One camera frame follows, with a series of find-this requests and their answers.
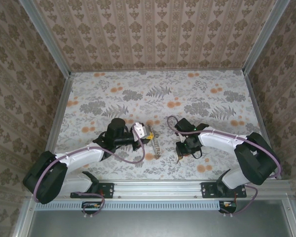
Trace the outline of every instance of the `metal edge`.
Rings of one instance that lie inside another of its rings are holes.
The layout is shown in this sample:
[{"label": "metal edge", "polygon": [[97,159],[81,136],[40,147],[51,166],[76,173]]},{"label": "metal edge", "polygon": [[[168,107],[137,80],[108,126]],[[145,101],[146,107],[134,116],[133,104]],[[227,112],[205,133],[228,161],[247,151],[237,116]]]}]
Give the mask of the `metal edge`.
[{"label": "metal edge", "polygon": [[33,200],[26,200],[23,202],[23,206],[18,217],[13,237],[27,237],[29,234],[32,218],[34,215],[34,208],[36,203]]},{"label": "metal edge", "polygon": [[47,144],[46,144],[46,151],[50,151],[50,152],[54,152],[55,147],[56,147],[56,143],[57,143],[57,139],[58,139],[58,135],[60,132],[60,128],[61,128],[61,124],[63,122],[63,118],[64,118],[64,114],[65,114],[65,110],[66,110],[66,104],[68,102],[68,98],[71,92],[71,88],[73,85],[73,78],[70,77],[68,80],[65,81],[65,85],[59,100],[59,104],[56,110],[56,114],[55,114],[55,118],[53,121],[53,125],[51,127],[50,130],[50,134],[47,140]]},{"label": "metal edge", "polygon": [[290,0],[278,0],[276,1],[271,13],[266,20],[260,35],[258,36],[255,44],[253,45],[249,56],[243,65],[245,74],[249,74],[259,55],[261,54],[264,46],[266,45],[268,39],[270,38],[275,26],[283,15]]},{"label": "metal edge", "polygon": [[45,25],[43,18],[36,8],[34,1],[32,0],[20,0],[20,3],[24,7],[26,13],[30,17],[30,20],[33,22],[36,30],[38,31],[39,35],[43,39],[45,45],[47,46],[50,54],[53,56],[55,62],[57,63],[60,71],[64,75],[65,79],[70,77],[70,68],[67,65],[65,59],[62,56],[62,53],[55,42],[51,32]]},{"label": "metal edge", "polygon": [[[146,200],[146,201],[172,201],[172,200],[230,200],[230,198],[202,198],[202,182],[208,180],[182,180],[182,181],[112,181],[114,183],[115,200]],[[259,191],[257,199],[260,200],[283,200],[292,196],[291,186],[288,180],[267,180],[262,185],[256,186]],[[247,189],[247,197],[250,200],[255,191]],[[67,194],[57,197],[57,201],[73,200]]]},{"label": "metal edge", "polygon": [[292,235],[296,237],[296,201],[287,197],[282,203]]},{"label": "metal edge", "polygon": [[166,71],[238,71],[242,68],[156,68],[156,69],[120,69],[120,70],[97,70],[97,71],[83,71],[72,73],[97,73],[97,72],[166,72]]},{"label": "metal edge", "polygon": [[253,88],[252,88],[252,85],[251,85],[251,82],[250,82],[250,79],[249,79],[249,75],[244,74],[244,76],[245,76],[245,81],[246,81],[247,88],[248,88],[248,91],[249,91],[249,95],[250,95],[250,98],[251,98],[251,101],[252,101],[252,105],[253,105],[253,108],[255,110],[257,120],[258,120],[260,129],[261,129],[262,137],[266,140],[268,145],[271,146],[270,140],[268,139],[268,136],[267,136],[266,128],[264,126],[262,115],[260,113],[258,102],[257,102],[257,99],[256,99],[255,94],[253,92]]},{"label": "metal edge", "polygon": [[[73,84],[73,78],[70,77],[68,80],[65,81],[65,85],[59,100],[59,104],[56,110],[56,115],[54,118],[54,122],[51,128],[51,132],[49,134],[47,144],[46,144],[46,151],[54,152],[56,147],[56,142],[58,139],[59,131],[61,128],[61,124],[63,121],[63,117],[66,110],[66,104],[71,92],[71,87]],[[23,206],[20,212],[20,215],[18,217],[18,221],[15,227],[15,231],[13,234],[13,237],[27,237],[32,218],[34,215],[34,208],[36,206],[36,202],[33,200],[33,198],[30,198],[29,200],[25,200],[23,202]]]}]

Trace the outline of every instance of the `patterned wallpaper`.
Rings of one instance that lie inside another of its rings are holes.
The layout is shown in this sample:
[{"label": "patterned wallpaper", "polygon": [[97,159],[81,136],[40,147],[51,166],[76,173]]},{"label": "patterned wallpaper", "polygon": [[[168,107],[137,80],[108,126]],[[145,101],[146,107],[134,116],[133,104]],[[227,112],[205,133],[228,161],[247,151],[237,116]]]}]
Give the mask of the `patterned wallpaper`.
[{"label": "patterned wallpaper", "polygon": [[242,68],[275,0],[35,0],[72,71]]},{"label": "patterned wallpaper", "polygon": [[296,196],[296,0],[291,0],[249,74],[284,178]]},{"label": "patterned wallpaper", "polygon": [[21,181],[44,151],[64,78],[17,0],[0,0],[0,236],[24,198]]}]

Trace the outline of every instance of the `yellow object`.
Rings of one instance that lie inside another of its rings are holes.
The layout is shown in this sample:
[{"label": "yellow object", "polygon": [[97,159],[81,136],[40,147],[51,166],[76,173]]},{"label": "yellow object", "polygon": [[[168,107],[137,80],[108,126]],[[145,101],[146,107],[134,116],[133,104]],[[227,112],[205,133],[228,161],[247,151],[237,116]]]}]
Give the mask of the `yellow object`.
[{"label": "yellow object", "polygon": [[152,132],[150,132],[149,136],[148,136],[148,137],[146,137],[146,139],[149,139],[149,140],[151,140],[152,138],[153,138],[153,133],[152,133]]}]

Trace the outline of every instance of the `gray surface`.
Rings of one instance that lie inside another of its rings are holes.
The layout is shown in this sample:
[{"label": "gray surface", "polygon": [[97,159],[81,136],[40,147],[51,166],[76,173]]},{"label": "gray surface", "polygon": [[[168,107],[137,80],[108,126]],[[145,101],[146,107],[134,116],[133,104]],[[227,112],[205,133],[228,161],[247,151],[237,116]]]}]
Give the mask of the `gray surface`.
[{"label": "gray surface", "polygon": [[238,216],[217,211],[36,212],[30,237],[290,237],[281,201],[255,201]]}]

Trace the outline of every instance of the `cable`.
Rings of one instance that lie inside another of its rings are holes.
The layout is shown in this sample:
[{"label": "cable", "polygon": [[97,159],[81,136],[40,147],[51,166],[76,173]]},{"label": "cable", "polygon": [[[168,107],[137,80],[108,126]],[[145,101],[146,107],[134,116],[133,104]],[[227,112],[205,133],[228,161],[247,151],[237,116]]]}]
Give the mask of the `cable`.
[{"label": "cable", "polygon": [[252,204],[252,202],[256,199],[256,197],[258,195],[258,189],[256,187],[253,187],[253,186],[250,186],[250,185],[246,185],[246,184],[245,184],[245,186],[247,188],[249,188],[249,189],[254,189],[256,191],[256,193],[254,194],[254,196],[252,197],[252,199],[250,200],[250,202],[244,208],[242,208],[240,211],[236,211],[234,213],[230,213],[229,211],[227,211],[226,209],[223,209],[223,208],[221,208],[221,210],[223,210],[227,214],[230,214],[230,216],[240,214],[241,212],[243,212],[244,210],[246,210]]},{"label": "cable", "polygon": [[[96,196],[96,197],[99,197],[99,198],[102,199],[102,204],[101,204],[100,208],[99,208],[99,209],[98,209],[93,215],[97,215],[97,214],[99,214],[99,212],[100,212],[100,211],[102,210],[102,208],[104,207],[104,204],[105,204],[105,198],[104,198],[102,195],[100,195],[100,194],[85,194],[85,193],[81,193],[81,192],[75,192],[75,194],[82,195],[82,196]],[[86,205],[83,206],[83,209],[82,209],[83,214],[86,215],[86,213],[85,213],[85,208],[86,208],[87,206],[89,206],[89,205],[91,205],[91,203],[87,203]]]},{"label": "cable", "polygon": [[259,150],[261,150],[264,153],[266,153],[274,161],[274,163],[277,166],[277,172],[276,172],[276,174],[271,175],[268,178],[274,178],[274,177],[280,176],[280,174],[282,172],[282,167],[281,167],[280,163],[278,162],[278,160],[275,158],[274,155],[272,155],[269,151],[267,151],[265,148],[259,146],[258,144],[254,143],[254,142],[251,142],[251,141],[248,141],[245,138],[238,137],[237,135],[228,134],[228,133],[224,133],[224,132],[220,132],[220,131],[215,131],[215,130],[201,130],[201,131],[193,131],[193,132],[179,132],[179,131],[175,130],[174,128],[172,128],[170,126],[170,124],[169,124],[170,118],[174,118],[176,121],[178,121],[178,119],[175,116],[173,116],[173,115],[170,115],[170,116],[167,117],[167,125],[168,125],[168,127],[172,131],[174,131],[176,133],[180,133],[180,134],[183,134],[183,135],[200,134],[200,133],[215,133],[215,134],[222,135],[222,136],[225,136],[225,137],[230,137],[230,138],[233,138],[233,139],[238,139],[240,141],[243,141],[243,142],[246,142],[246,143],[250,144],[251,146],[253,146],[255,148],[258,148]]},{"label": "cable", "polygon": [[37,199],[37,191],[38,191],[38,188],[39,188],[39,186],[40,186],[40,183],[42,182],[42,180],[43,180],[44,176],[46,175],[46,173],[47,173],[47,172],[48,172],[48,171],[49,171],[49,170],[50,170],[50,169],[51,169],[51,168],[52,168],[57,162],[59,162],[60,160],[62,160],[62,159],[64,159],[64,158],[68,158],[68,157],[70,157],[70,156],[72,156],[72,155],[75,155],[75,154],[77,154],[77,153],[80,153],[80,152],[83,152],[83,151],[88,151],[88,150],[90,150],[90,151],[91,151],[91,150],[102,150],[102,151],[104,151],[104,152],[106,152],[106,153],[109,153],[110,155],[112,155],[112,156],[114,156],[114,157],[120,159],[121,161],[124,161],[124,162],[129,163],[129,164],[138,164],[138,163],[142,162],[142,161],[144,160],[144,158],[145,158],[145,155],[146,155],[146,153],[145,153],[145,148],[144,148],[143,142],[141,141],[141,139],[140,139],[139,135],[137,134],[137,132],[135,132],[135,135],[136,135],[136,137],[137,137],[137,139],[138,139],[138,142],[139,142],[140,146],[141,146],[142,149],[143,149],[143,157],[142,157],[140,160],[138,160],[138,161],[129,161],[129,160],[125,160],[125,159],[123,159],[122,157],[120,157],[120,156],[114,154],[113,152],[111,152],[111,151],[109,151],[109,150],[107,150],[107,149],[105,149],[105,148],[102,148],[102,147],[84,147],[84,148],[81,148],[81,149],[78,149],[78,150],[72,151],[72,152],[70,152],[70,153],[68,153],[68,154],[66,154],[66,155],[64,155],[64,156],[62,156],[62,157],[59,157],[59,158],[55,159],[52,163],[49,164],[49,166],[43,171],[43,173],[42,173],[41,176],[39,177],[39,179],[38,179],[38,181],[37,181],[37,183],[36,183],[36,186],[35,186],[35,188],[34,188],[34,192],[33,192],[33,198],[34,198],[34,201],[35,201],[35,202],[39,202],[39,200]]},{"label": "cable", "polygon": [[101,133],[100,133],[100,135],[98,136],[98,138],[102,137],[102,136],[103,136],[103,134],[105,134],[105,133],[106,133],[106,131],[104,131],[104,132],[101,132]]},{"label": "cable", "polygon": [[198,158],[196,158],[195,155],[192,154],[192,156],[194,157],[194,159],[200,159],[203,156],[202,150],[200,150],[200,152],[201,152],[201,155]]}]

